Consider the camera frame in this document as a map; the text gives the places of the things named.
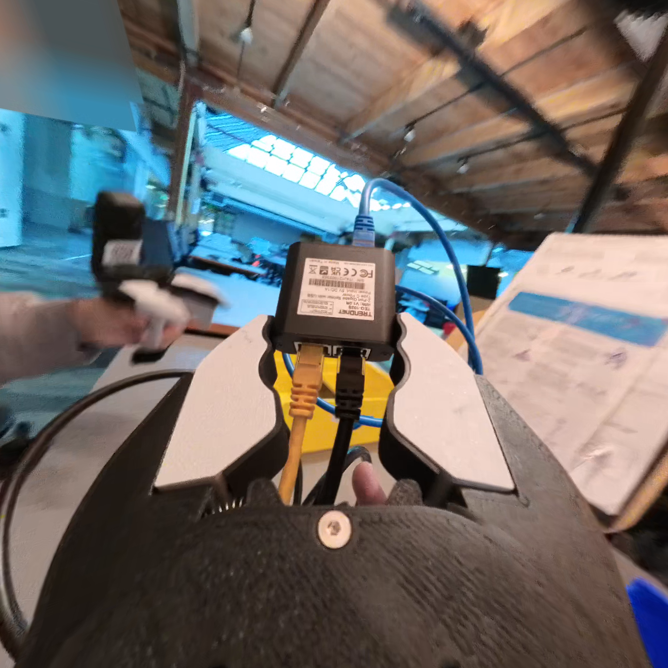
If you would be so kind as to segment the black monitor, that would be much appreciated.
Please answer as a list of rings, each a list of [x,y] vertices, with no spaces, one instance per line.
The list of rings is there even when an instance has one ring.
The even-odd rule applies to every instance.
[[[479,266],[466,266],[466,288],[471,299],[494,301],[501,282],[501,269]]]

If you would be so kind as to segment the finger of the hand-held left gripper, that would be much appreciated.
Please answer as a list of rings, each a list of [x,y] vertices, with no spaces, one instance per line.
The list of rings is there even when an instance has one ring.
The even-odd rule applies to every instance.
[[[228,309],[227,296],[212,281],[194,274],[174,274],[170,293],[180,299],[188,311],[191,329],[209,329],[217,309]]]
[[[183,300],[161,288],[152,280],[124,280],[119,285],[121,294],[129,297],[136,309],[151,319],[173,325],[186,325],[190,312]]]

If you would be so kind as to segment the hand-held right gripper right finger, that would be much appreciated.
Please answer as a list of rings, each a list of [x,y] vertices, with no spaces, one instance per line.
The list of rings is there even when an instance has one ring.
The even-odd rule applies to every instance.
[[[414,481],[426,504],[446,504],[462,490],[516,491],[478,375],[406,313],[396,316],[390,378],[378,454],[395,480]]]

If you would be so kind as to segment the person's right hand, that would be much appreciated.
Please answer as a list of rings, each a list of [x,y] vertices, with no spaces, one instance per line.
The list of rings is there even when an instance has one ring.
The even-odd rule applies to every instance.
[[[387,494],[382,489],[372,463],[359,463],[351,480],[356,506],[382,506],[387,503]]]

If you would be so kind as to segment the person's left hand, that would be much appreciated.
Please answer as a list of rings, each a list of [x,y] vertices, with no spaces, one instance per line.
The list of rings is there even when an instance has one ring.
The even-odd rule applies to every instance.
[[[131,305],[102,297],[74,300],[67,313],[82,349],[146,345],[152,322]]]

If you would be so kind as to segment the printed paper sheet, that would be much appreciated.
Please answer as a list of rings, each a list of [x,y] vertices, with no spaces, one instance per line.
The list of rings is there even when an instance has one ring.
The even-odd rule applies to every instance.
[[[667,485],[667,236],[549,235],[476,341],[607,530],[636,525]]]

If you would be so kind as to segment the blue plastic bin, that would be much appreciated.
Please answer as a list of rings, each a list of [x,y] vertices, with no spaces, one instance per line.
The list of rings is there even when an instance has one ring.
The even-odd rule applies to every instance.
[[[634,579],[627,594],[649,661],[667,667],[667,595],[645,579]]]

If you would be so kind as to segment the person's left forearm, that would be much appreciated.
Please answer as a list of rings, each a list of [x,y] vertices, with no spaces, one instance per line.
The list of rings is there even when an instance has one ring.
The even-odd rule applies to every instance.
[[[1,294],[1,386],[86,365],[101,349],[85,343],[74,322],[75,300],[33,293]]]

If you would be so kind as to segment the grey desk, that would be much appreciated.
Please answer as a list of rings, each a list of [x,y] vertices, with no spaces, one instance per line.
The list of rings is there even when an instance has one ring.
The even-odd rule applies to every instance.
[[[42,429],[55,415],[91,390],[148,371],[131,365],[131,351],[101,353],[87,366],[17,380],[1,391],[17,420]],[[55,550],[79,503],[122,441],[172,386],[166,380],[125,396],[109,397],[54,440],[27,479],[17,501],[11,533],[11,566],[17,599],[31,621]]]

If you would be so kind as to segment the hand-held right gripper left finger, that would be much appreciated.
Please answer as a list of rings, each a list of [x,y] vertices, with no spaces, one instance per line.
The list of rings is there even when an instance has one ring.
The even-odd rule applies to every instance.
[[[255,480],[272,480],[283,469],[289,430],[274,387],[272,321],[255,317],[196,368],[155,490],[211,485],[231,504],[244,499]]]

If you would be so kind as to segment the black network splitter box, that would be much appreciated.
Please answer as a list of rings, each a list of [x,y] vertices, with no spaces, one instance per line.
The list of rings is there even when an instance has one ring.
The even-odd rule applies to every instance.
[[[272,326],[275,349],[294,354],[314,344],[336,357],[356,348],[368,361],[389,360],[396,345],[395,268],[383,248],[292,244]]]

